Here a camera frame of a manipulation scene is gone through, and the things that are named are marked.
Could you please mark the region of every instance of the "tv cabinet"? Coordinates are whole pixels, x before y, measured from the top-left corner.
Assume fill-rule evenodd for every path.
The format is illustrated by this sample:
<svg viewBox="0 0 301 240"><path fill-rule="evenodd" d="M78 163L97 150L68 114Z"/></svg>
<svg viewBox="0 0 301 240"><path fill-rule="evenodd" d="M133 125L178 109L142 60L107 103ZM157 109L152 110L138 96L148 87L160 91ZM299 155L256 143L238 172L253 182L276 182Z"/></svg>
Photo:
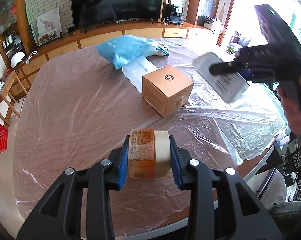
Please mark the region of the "tv cabinet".
<svg viewBox="0 0 301 240"><path fill-rule="evenodd" d="M61 39L56 39L47 45L39 47L38 55L31 58L30 64L26 65L26 62L19 64L16 72L26 90L29 91L41 66L48 60L77 49L99 45L125 34L145 38L200 39L205 43L211 42L212 44L216 44L219 37L219 33L214 34L207 28L187 22L183 22L183 25L165 25L150 21L125 21L119 24L110 23L103 26L92 25L87 27L87 29L65 33ZM16 100L25 96L17 82L13 84L10 92Z"/></svg>

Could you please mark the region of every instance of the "gray package with barcode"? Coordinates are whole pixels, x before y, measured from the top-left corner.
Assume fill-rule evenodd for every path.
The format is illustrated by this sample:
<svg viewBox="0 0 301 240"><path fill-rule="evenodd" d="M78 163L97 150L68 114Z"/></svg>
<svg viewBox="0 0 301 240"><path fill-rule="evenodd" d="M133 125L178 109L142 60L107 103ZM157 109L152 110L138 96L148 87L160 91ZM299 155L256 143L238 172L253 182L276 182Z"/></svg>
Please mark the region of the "gray package with barcode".
<svg viewBox="0 0 301 240"><path fill-rule="evenodd" d="M193 66L225 103L236 101L249 87L239 73L213 76L209 73L212 64L224 62L214 52L208 52L193 60Z"/></svg>

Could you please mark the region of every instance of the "wrinkled plastic sheet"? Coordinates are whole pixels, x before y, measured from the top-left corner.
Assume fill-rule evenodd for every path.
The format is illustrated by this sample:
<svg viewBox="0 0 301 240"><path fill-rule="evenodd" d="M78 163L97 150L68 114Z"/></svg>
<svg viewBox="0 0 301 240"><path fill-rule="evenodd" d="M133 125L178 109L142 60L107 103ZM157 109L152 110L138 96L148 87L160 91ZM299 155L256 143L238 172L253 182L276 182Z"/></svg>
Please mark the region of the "wrinkled plastic sheet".
<svg viewBox="0 0 301 240"><path fill-rule="evenodd" d="M223 170L260 155L285 127L280 102L265 86L253 84L241 99L225 104L191 65L201 54L221 48L161 40L169 45L170 56L148 59L158 67L177 66L195 83L189 105L164 119L95 47L42 66L25 100L14 144L15 196L24 218L65 168L91 167L121 147L131 129L168 130L192 157ZM171 173L160 179L127 179L120 192L110 192L116 236L159 227L185 209L189 198Z"/></svg>

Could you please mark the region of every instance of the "television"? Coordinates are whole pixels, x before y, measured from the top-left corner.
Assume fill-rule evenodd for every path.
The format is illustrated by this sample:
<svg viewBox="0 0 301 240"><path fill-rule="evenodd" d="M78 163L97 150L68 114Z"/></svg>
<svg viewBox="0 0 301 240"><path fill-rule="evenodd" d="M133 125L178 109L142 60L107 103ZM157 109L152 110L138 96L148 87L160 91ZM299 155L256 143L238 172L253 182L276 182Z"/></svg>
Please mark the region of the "television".
<svg viewBox="0 0 301 240"><path fill-rule="evenodd" d="M76 29L91 24L160 18L162 0L71 0Z"/></svg>

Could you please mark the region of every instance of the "tile floor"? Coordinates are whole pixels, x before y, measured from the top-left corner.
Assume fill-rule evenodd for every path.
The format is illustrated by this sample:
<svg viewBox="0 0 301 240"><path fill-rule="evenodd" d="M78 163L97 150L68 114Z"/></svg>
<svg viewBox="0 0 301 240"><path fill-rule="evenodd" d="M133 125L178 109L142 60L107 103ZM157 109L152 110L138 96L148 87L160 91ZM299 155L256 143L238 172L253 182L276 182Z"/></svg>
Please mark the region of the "tile floor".
<svg viewBox="0 0 301 240"><path fill-rule="evenodd" d="M14 238L24 222L17 209L13 181L13 147L18 121L16 116L11 119L7 150L0 153L0 222Z"/></svg>

